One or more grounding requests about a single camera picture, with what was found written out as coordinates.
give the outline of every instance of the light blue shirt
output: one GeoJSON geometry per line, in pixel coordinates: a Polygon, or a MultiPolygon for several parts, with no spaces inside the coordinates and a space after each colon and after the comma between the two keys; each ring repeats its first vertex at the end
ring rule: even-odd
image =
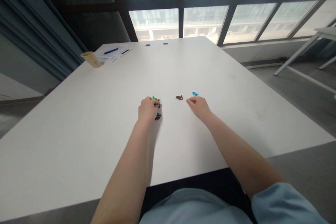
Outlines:
{"type": "MultiPolygon", "coordinates": [[[[287,183],[276,183],[255,194],[252,211],[258,224],[327,224],[313,205],[287,183]]],[[[140,221],[140,224],[149,223],[252,224],[239,208],[194,188],[177,190],[156,204],[140,221]]]]}

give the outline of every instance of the blue pen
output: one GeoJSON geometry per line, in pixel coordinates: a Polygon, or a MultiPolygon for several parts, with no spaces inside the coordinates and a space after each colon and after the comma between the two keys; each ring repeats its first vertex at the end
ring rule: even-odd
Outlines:
{"type": "Polygon", "coordinates": [[[117,51],[118,50],[118,48],[116,48],[116,49],[113,49],[113,50],[111,50],[111,51],[108,51],[108,52],[104,52],[104,54],[108,54],[108,53],[111,53],[111,52],[113,52],[113,51],[117,51]]]}

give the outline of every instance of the white table leg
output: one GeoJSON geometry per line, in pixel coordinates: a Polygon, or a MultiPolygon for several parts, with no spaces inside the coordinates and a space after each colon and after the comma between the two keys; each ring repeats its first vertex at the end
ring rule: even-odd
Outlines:
{"type": "Polygon", "coordinates": [[[322,66],[320,66],[319,69],[325,68],[326,66],[330,65],[334,61],[336,61],[336,56],[334,58],[332,58],[331,60],[329,60],[328,62],[324,63],[322,66]]]}
{"type": "Polygon", "coordinates": [[[296,53],[293,54],[273,75],[277,76],[285,67],[292,63],[300,54],[307,51],[312,45],[313,42],[320,36],[320,32],[317,32],[313,37],[311,37],[296,53]]]}

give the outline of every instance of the paper cup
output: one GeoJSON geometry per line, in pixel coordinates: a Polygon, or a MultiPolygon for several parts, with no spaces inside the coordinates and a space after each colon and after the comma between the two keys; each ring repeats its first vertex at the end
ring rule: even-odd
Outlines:
{"type": "Polygon", "coordinates": [[[80,55],[83,59],[85,59],[91,66],[94,68],[101,67],[101,63],[97,59],[94,52],[85,52],[80,55]]]}

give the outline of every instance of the sleeve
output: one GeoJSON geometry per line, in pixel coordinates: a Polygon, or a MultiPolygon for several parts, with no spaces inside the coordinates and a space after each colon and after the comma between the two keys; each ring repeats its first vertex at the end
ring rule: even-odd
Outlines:
{"type": "Polygon", "coordinates": [[[327,224],[313,205],[290,184],[276,183],[252,197],[258,224],[327,224]]]}

